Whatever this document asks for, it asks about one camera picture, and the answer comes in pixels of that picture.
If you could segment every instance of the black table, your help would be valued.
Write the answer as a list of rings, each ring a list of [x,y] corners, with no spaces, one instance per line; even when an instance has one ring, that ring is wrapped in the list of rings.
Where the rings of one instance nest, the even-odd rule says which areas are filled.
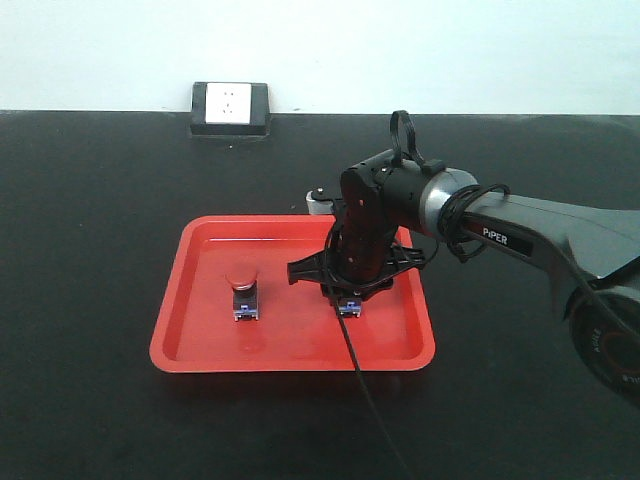
[[[425,156],[483,184],[640,209],[640,118],[414,120]],[[0,115],[0,478],[403,478],[352,373],[169,375],[148,355],[190,220],[306,213],[388,148],[388,116],[276,115],[231,143],[188,123]],[[582,365],[543,273],[445,252],[422,278],[435,359],[366,375],[418,478],[640,478],[639,412]]]

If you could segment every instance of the white wall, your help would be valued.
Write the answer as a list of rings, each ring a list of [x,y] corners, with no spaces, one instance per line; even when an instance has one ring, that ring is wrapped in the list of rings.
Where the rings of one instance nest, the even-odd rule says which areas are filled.
[[[640,2],[0,0],[0,109],[640,113]]]

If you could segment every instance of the red tray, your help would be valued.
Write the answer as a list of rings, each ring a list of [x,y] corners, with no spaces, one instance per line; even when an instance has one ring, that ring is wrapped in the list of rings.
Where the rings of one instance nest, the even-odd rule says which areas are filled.
[[[287,262],[324,247],[329,215],[202,217],[184,229],[151,340],[166,372],[353,370],[335,313],[320,287],[289,285]],[[400,241],[411,245],[409,232]],[[234,321],[225,275],[238,263],[258,269],[260,320]],[[435,353],[420,275],[410,270],[391,290],[346,320],[363,370],[416,370]]]

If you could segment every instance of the red button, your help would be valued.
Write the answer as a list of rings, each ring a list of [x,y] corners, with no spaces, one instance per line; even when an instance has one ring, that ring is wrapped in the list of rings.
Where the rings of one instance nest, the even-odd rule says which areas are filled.
[[[253,265],[234,265],[233,271],[225,275],[234,290],[247,290],[256,283],[258,270]]]

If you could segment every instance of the robotic arm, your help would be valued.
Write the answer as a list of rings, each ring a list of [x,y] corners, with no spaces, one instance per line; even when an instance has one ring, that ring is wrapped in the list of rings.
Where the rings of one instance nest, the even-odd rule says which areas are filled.
[[[289,282],[317,282],[340,315],[359,316],[362,302],[390,288],[395,275],[428,261],[397,244],[399,226],[446,243],[462,262],[494,247],[547,272],[554,314],[569,320],[582,360],[609,388],[639,396],[640,211],[520,197],[502,184],[482,188],[465,171],[425,161],[405,111],[393,113],[391,138],[392,149],[342,173],[342,199],[312,194],[336,222],[323,251],[289,264]],[[469,252],[473,241],[479,246]]]

